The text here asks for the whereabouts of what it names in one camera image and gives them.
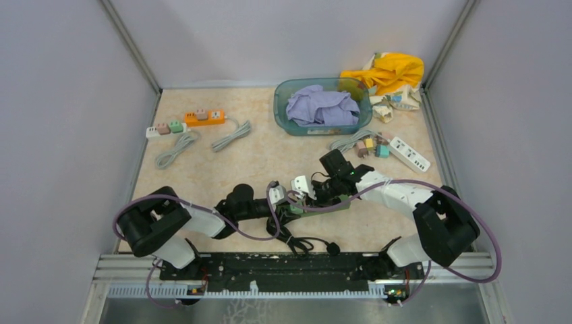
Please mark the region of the green power strip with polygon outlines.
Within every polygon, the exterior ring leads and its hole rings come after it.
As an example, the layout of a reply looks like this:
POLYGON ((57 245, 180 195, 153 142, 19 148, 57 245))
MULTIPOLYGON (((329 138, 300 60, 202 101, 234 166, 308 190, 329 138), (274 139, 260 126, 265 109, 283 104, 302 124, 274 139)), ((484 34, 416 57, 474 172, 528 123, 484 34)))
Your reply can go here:
POLYGON ((291 221, 305 217, 313 217, 316 215, 322 215, 322 214, 332 213, 335 211, 345 210, 351 206, 350 202, 346 202, 346 200, 349 199, 349 196, 340 196, 339 198, 340 200, 336 199, 332 201, 331 204, 316 204, 315 200, 312 200, 310 198, 304 198, 304 199, 296 198, 294 200, 295 202, 294 205, 290 204, 289 202, 286 202, 285 204, 281 205, 281 207, 283 207, 286 210, 283 219, 288 219, 289 221, 291 221), (301 215, 295 215, 291 213, 289 210, 290 205, 303 209, 304 213, 301 215))

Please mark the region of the light green usb charger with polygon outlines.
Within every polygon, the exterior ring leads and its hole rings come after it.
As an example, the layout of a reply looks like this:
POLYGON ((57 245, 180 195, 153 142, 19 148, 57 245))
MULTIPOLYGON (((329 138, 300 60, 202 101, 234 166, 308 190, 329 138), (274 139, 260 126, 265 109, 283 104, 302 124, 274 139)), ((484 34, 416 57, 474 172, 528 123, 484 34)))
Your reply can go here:
POLYGON ((304 213, 304 210, 303 210, 303 209, 300 209, 300 208, 298 208, 298 207, 296 207, 296 206, 293 206, 293 205, 290 205, 290 206, 289 206, 289 210, 290 210, 291 213, 293 213, 293 214, 295 214, 295 215, 301 215, 301 214, 304 213))

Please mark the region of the yellow usb charger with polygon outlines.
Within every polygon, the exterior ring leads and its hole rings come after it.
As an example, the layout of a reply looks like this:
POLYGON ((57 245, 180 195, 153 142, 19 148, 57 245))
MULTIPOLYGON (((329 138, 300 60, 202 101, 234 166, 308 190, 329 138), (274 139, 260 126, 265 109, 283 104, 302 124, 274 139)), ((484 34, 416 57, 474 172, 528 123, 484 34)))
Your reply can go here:
POLYGON ((368 151, 373 151, 376 147, 376 142, 373 138, 365 138, 363 139, 363 143, 368 151))

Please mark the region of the teal usb charger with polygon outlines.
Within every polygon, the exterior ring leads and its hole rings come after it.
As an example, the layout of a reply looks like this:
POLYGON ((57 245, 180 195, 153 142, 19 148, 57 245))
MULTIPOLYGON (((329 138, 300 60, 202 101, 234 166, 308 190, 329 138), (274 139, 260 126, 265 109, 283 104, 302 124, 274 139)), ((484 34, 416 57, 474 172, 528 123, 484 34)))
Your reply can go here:
POLYGON ((376 157, 384 159, 389 158, 390 153, 388 146, 383 144, 378 144, 374 151, 376 157))

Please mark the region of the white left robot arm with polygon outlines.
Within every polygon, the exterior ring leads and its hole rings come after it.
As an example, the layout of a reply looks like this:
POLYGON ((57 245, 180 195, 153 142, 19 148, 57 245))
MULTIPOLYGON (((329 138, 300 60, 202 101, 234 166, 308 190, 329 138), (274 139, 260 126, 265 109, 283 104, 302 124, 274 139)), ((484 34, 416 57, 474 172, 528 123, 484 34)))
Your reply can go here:
POLYGON ((112 229, 128 243, 135 257, 154 256, 175 267, 184 278, 194 279, 201 273, 202 261, 192 243, 177 235, 180 230, 222 240, 240 231, 240 221, 270 217, 278 225, 276 208, 285 199, 285 187, 278 182, 271 182, 266 198, 261 199, 254 198, 251 186, 239 184, 209 209, 163 186, 124 206, 114 216, 112 229))

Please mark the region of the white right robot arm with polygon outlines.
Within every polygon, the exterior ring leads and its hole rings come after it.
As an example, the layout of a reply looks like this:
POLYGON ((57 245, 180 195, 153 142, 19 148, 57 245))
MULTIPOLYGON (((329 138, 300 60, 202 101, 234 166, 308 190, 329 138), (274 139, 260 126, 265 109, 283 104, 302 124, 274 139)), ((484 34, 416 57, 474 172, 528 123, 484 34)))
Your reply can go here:
POLYGON ((316 206, 330 208, 341 195, 356 196, 413 219, 417 233, 394 239, 381 251, 380 270, 388 278, 399 277, 412 263, 448 267, 480 236, 476 220, 451 187, 392 180, 369 165, 353 166, 337 149, 320 163, 327 179, 312 182, 316 206))

